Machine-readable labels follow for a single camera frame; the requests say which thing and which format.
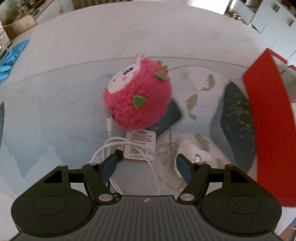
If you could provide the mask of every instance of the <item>white tabletop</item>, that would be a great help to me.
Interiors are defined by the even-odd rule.
[[[266,48],[245,24],[207,10],[162,2],[121,2],[83,8],[35,26],[11,76],[28,77],[91,61],[146,56],[215,60],[249,67]]]

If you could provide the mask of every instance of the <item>cabinet handle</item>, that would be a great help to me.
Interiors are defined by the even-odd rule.
[[[278,12],[279,9],[280,9],[280,6],[275,3],[272,10],[275,11],[275,12]]]
[[[288,22],[288,26],[291,27],[293,23],[294,23],[294,20],[291,19],[291,20]]]

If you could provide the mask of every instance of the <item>circular mount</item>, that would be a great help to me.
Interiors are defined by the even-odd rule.
[[[202,200],[200,210],[218,229],[238,235],[272,232],[281,217],[281,206],[273,196],[247,186],[209,193]]]
[[[40,196],[23,193],[11,207],[11,216],[19,231],[54,237],[79,228],[93,210],[88,196],[74,189],[43,190]]]

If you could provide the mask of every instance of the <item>white cable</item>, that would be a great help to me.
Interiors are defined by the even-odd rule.
[[[125,139],[123,137],[112,137],[112,138],[109,138],[108,140],[105,141],[104,145],[107,144],[108,142],[112,141],[112,140],[123,140],[123,141],[126,141],[126,142],[130,142],[128,139]],[[102,157],[103,157],[103,160],[105,160],[105,156],[104,156],[104,150],[102,151]],[[145,159],[145,161],[148,163],[148,165],[150,164],[150,160],[147,158],[147,155],[144,155],[143,158]],[[121,189],[119,188],[119,186],[116,184],[115,180],[113,179],[113,176],[110,178],[110,182],[112,184],[112,186],[114,187],[114,189],[120,193],[121,195],[124,195],[124,193],[121,191]]]
[[[107,130],[109,134],[109,138],[111,138],[113,133],[113,118],[107,118]],[[110,155],[110,147],[108,147],[108,156]]]
[[[104,152],[105,152],[105,149],[102,151],[103,160],[105,160]],[[107,156],[109,156],[109,155],[110,155],[110,147],[108,147],[108,152],[107,152]]]
[[[155,182],[156,182],[156,185],[157,185],[157,190],[158,190],[158,193],[160,195],[160,187],[159,187],[159,183],[158,183],[158,179],[157,179],[157,175],[152,167],[152,164],[151,164],[151,161],[148,159],[147,155],[140,149],[144,149],[146,150],[147,152],[149,152],[154,158],[155,160],[157,160],[157,155],[149,148],[141,145],[141,144],[138,144],[138,143],[133,143],[133,142],[130,142],[129,140],[125,139],[125,138],[122,138],[122,137],[112,137],[110,139],[108,139],[106,142],[109,142],[110,140],[114,140],[114,139],[124,139],[125,141],[121,141],[121,142],[113,142],[113,143],[109,143],[109,144],[105,144],[103,145],[100,149],[98,149],[95,154],[93,155],[92,159],[91,159],[91,162],[94,161],[94,158],[97,156],[98,153],[100,153],[101,151],[103,151],[105,148],[107,147],[110,147],[110,146],[115,146],[115,145],[131,145],[131,146],[134,146],[135,149],[144,157],[144,159],[146,160],[146,162],[148,163],[149,167],[151,168],[151,171],[153,173],[153,176],[154,176],[154,179],[155,179]]]

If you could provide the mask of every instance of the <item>white cabinet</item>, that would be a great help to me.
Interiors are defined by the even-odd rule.
[[[59,0],[54,0],[44,12],[37,18],[38,24],[44,23],[62,14]]]
[[[286,23],[284,28],[284,34],[279,36],[271,49],[285,59],[289,59],[296,50],[296,21],[291,26]]]
[[[72,3],[71,0],[59,0],[59,2],[60,2],[63,12],[65,12]]]
[[[253,26],[262,32],[271,19],[274,18],[276,12],[273,10],[278,3],[274,0],[263,0],[252,20]]]
[[[74,11],[75,8],[74,8],[74,4],[71,2],[71,4],[66,8],[66,10],[64,11],[64,14],[65,13],[68,13],[68,12],[72,12]]]
[[[289,31],[289,22],[293,19],[293,16],[287,9],[283,6],[278,7],[278,11],[273,14],[272,19],[269,19],[268,24],[261,32],[262,38],[270,48],[272,48],[281,36],[285,35],[287,31]]]
[[[235,11],[246,24],[249,24],[252,17],[254,16],[254,12],[249,9],[248,6],[241,0],[236,1],[235,5],[233,6],[233,11]]]
[[[296,51],[293,53],[293,55],[288,59],[288,64],[289,65],[294,65],[296,66]]]

